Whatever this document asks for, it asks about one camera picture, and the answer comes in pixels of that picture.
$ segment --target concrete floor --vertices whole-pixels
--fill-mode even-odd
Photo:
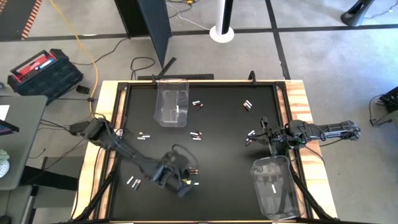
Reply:
[[[55,0],[79,34],[119,34],[123,24],[113,1]],[[354,4],[352,1],[272,0],[278,27],[343,26],[340,15]],[[395,1],[376,1],[368,15],[387,9]],[[173,4],[179,9],[186,6]],[[193,9],[182,14],[205,27],[215,21],[216,4],[200,0]],[[365,20],[364,24],[397,24],[398,13]],[[172,30],[198,30],[177,18],[170,20]],[[231,26],[234,28],[270,28],[263,0],[234,1]],[[71,35],[62,18],[44,0],[30,36]],[[369,124],[369,100],[398,84],[398,29],[345,30],[280,33],[287,65],[292,79],[304,80],[314,122],[337,123],[355,121],[362,129],[356,142],[339,142],[322,148],[326,171],[339,218],[376,223],[396,223],[398,219],[398,138],[397,128],[385,124],[373,128]],[[109,52],[120,39],[84,40],[95,58]],[[89,63],[89,58],[74,40],[1,42],[0,81],[6,83],[10,69],[40,50],[62,49],[73,62]],[[132,58],[156,58],[149,38],[123,41],[115,53],[97,63],[99,83],[103,80],[130,79]],[[208,35],[175,36],[170,39],[167,58],[176,57],[168,74],[214,73],[216,79],[246,79],[250,70],[259,79],[283,79],[282,69],[272,33],[236,34],[227,44],[216,44]],[[148,64],[138,61],[139,68]],[[78,67],[85,77],[82,85],[93,87],[94,69]],[[159,73],[157,62],[138,75]],[[13,94],[10,88],[0,94]],[[65,98],[86,98],[70,92]],[[373,106],[381,116],[384,108]],[[49,105],[44,119],[71,124],[88,116],[85,101],[58,100]],[[63,131],[48,129],[37,134],[31,156],[47,150],[28,165],[41,167],[43,158],[57,157],[69,150],[79,139]],[[85,150],[69,156],[84,156]],[[72,205],[63,208],[38,209],[34,223],[59,222],[68,219]]]

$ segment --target transparent container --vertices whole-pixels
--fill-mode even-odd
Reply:
[[[285,156],[258,159],[251,168],[261,213],[270,220],[299,217],[294,181]]]
[[[184,127],[188,118],[188,93],[188,80],[159,80],[154,119],[163,127]]]

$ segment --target yellow extension cord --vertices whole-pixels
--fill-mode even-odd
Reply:
[[[95,68],[95,85],[94,85],[93,91],[91,92],[91,95],[90,95],[90,98],[92,98],[94,96],[94,94],[95,94],[95,90],[97,89],[97,85],[98,85],[98,68],[97,68],[97,65],[95,64],[94,58],[89,53],[89,51],[85,49],[85,46],[83,46],[83,43],[80,41],[75,28],[73,28],[73,26],[69,23],[68,19],[62,14],[62,12],[58,8],[58,6],[53,2],[53,0],[50,0],[50,2],[52,4],[52,6],[55,8],[55,10],[57,10],[57,12],[62,16],[63,20],[67,23],[68,28],[73,32],[73,35],[75,35],[76,41],[79,43],[80,48],[83,49],[83,51],[90,57],[91,62],[94,65],[94,68]],[[90,104],[90,115],[92,117],[94,117],[93,102],[90,101],[89,104]]]

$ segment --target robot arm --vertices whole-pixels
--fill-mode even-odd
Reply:
[[[325,141],[330,138],[340,138],[354,141],[358,140],[361,135],[360,128],[352,121],[316,125],[301,120],[293,120],[287,123],[284,128],[271,129],[268,128],[267,118],[263,117],[261,118],[261,128],[260,131],[248,136],[246,145],[253,141],[268,145],[272,156],[278,153],[274,147],[275,143],[282,144],[284,149],[301,148],[313,140]]]
[[[174,147],[161,159],[146,157],[118,138],[109,121],[103,118],[94,118],[81,132],[81,136],[105,150],[117,151],[123,158],[139,166],[149,180],[161,188],[166,186],[179,197],[184,196],[197,180],[198,170],[191,168],[188,158],[174,150]]]

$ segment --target black tabletop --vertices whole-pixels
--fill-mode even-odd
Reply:
[[[115,221],[265,220],[259,209],[250,168],[268,154],[260,144],[244,146],[247,133],[260,129],[267,116],[278,127],[279,112],[273,86],[190,86],[188,121],[184,128],[163,128],[154,119],[157,89],[131,88],[125,112],[124,137],[144,155],[160,158],[173,144],[187,147],[199,160],[199,185],[178,198],[143,178],[139,169],[121,161],[111,219]],[[191,102],[200,100],[201,110]],[[252,111],[243,108],[249,100]],[[202,141],[189,135],[195,129]],[[151,135],[137,140],[138,132]],[[138,191],[126,184],[130,176],[143,180]]]
[[[10,169],[0,178],[0,190],[19,185],[46,102],[45,96],[0,96],[0,105],[10,105],[5,121],[19,128],[18,133],[0,136],[0,149],[10,155]]]

